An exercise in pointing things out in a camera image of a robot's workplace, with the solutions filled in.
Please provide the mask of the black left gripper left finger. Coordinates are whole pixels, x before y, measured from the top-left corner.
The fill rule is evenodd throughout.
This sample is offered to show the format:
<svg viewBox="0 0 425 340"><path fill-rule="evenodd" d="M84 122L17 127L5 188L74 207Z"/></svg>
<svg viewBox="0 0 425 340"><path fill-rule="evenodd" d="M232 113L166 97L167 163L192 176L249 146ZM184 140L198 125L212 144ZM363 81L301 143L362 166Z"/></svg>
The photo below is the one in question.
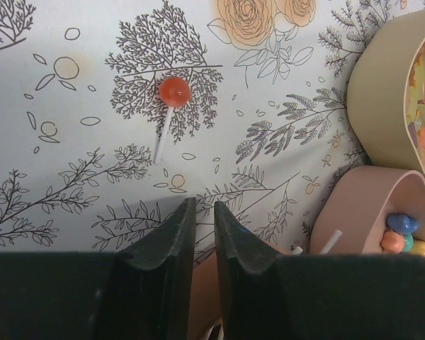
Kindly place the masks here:
<svg viewBox="0 0 425 340"><path fill-rule="evenodd" d="M185 339L195 211L116 253L0 252L0 339Z"/></svg>

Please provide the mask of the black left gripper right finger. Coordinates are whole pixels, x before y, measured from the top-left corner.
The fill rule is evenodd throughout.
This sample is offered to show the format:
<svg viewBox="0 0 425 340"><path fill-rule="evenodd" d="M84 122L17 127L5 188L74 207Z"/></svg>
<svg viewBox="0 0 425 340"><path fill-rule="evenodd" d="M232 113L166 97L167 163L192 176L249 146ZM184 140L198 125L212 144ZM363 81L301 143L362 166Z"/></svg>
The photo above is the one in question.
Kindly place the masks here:
<svg viewBox="0 0 425 340"><path fill-rule="evenodd" d="M226 339L425 339L425 258L285 255L214 207Z"/></svg>

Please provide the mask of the pink lollipop tray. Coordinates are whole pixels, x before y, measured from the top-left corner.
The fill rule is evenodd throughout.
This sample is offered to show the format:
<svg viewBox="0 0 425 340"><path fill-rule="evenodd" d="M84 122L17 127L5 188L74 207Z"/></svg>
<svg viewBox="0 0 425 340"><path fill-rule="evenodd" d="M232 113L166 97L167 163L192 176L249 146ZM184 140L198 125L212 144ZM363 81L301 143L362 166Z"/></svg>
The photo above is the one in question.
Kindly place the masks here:
<svg viewBox="0 0 425 340"><path fill-rule="evenodd" d="M351 260L285 255L237 223L216 229L219 256L193 270L188 333L222 320L225 339L316 339L350 333L346 299L333 301Z"/></svg>

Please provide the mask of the beige gummy candy tray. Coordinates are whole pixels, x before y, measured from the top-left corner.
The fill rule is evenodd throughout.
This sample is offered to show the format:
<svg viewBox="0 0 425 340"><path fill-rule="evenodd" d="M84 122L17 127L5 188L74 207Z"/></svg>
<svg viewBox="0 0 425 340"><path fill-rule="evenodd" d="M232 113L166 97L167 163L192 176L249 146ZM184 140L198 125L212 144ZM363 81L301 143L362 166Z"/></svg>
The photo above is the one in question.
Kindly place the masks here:
<svg viewBox="0 0 425 340"><path fill-rule="evenodd" d="M393 18L374 35L348 83L348 119L376 166L425 174L408 127L411 67L425 47L425 9Z"/></svg>

